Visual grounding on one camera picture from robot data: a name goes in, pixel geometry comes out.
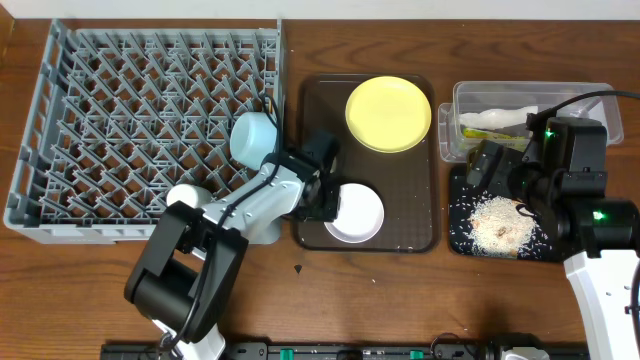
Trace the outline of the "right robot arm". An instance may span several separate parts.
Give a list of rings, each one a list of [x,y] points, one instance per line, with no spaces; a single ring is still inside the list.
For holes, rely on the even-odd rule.
[[[517,200],[559,251],[593,359],[639,356],[639,209],[606,196],[607,130],[598,121],[527,122],[523,151],[483,140],[466,179]]]

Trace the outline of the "pink bowl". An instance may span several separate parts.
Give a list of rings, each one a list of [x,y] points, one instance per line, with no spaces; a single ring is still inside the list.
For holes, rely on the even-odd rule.
[[[324,223],[326,230],[347,244],[370,240],[384,222],[381,198],[373,189],[359,183],[342,184],[339,190],[337,217]]]

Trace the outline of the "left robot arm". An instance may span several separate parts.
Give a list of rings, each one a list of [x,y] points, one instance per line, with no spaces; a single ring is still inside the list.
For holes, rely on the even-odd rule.
[[[127,280],[124,297],[163,330],[160,359],[217,359],[217,323],[249,244],[271,244],[281,219],[330,222],[339,190],[332,166],[338,139],[316,132],[301,148],[278,145],[260,171],[228,196],[191,207],[177,201],[161,215]]]

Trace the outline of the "light blue bowl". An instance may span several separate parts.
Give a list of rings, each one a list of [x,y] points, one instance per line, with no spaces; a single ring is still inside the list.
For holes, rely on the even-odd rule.
[[[246,112],[235,122],[230,137],[231,156],[240,164],[258,171],[276,146],[277,130],[262,112]]]

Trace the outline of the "yellow plate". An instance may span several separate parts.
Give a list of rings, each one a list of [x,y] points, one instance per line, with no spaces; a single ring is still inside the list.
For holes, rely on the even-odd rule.
[[[425,93],[409,80],[378,76],[359,84],[345,107],[347,128],[366,148],[399,153],[419,144],[432,122]]]

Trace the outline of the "white napkin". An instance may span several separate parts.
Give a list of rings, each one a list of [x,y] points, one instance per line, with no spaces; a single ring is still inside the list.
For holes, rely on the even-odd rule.
[[[496,130],[524,124],[528,114],[537,112],[537,106],[526,106],[515,110],[488,109],[480,113],[463,113],[458,119],[465,127]]]

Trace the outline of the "green orange snack wrapper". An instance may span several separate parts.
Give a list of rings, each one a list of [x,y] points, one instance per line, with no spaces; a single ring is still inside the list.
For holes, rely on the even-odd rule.
[[[469,139],[487,139],[487,140],[525,140],[525,136],[512,136],[507,134],[496,133],[487,130],[465,128],[462,135]]]

